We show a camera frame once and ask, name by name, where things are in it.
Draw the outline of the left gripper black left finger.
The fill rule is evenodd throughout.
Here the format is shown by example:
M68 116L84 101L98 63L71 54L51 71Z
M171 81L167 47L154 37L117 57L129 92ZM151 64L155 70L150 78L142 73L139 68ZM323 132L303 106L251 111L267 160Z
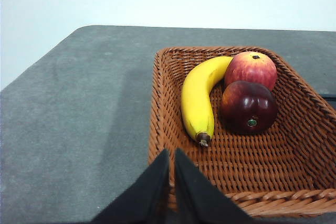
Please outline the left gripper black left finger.
M169 153L166 149L140 177L92 223L163 223L169 193Z

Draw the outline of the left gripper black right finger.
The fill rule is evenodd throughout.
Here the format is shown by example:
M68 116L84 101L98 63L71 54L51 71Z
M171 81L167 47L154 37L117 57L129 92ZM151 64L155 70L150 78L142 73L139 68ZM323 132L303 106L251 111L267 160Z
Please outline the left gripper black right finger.
M253 223L180 149L175 151L175 194L181 223Z

